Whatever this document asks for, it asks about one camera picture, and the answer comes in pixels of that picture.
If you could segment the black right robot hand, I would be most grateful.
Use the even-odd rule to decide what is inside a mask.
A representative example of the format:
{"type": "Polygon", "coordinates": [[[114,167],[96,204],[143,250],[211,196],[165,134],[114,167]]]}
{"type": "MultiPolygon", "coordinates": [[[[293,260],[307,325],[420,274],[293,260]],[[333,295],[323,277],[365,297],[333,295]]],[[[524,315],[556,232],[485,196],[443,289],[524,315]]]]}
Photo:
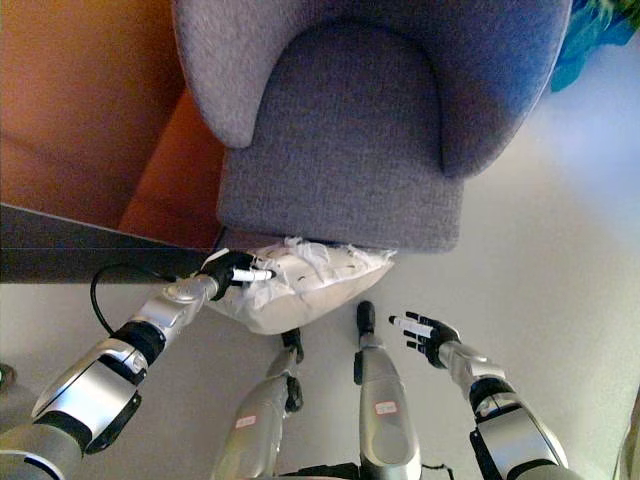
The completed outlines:
{"type": "Polygon", "coordinates": [[[449,342],[461,342],[457,330],[417,312],[406,311],[403,316],[391,315],[389,323],[399,328],[408,338],[408,348],[424,355],[428,362],[438,369],[447,368],[440,359],[440,347],[449,342]]]}

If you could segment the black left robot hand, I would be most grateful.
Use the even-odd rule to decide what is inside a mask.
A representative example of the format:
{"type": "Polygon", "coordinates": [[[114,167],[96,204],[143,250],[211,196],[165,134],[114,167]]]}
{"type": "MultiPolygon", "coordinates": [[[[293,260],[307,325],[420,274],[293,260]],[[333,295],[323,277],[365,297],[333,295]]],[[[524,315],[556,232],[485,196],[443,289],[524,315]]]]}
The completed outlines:
{"type": "Polygon", "coordinates": [[[227,248],[209,255],[198,273],[212,278],[217,285],[216,293],[211,300],[222,299],[230,286],[266,281],[277,276],[273,270],[255,267],[255,260],[256,257],[252,254],[227,248]]]}

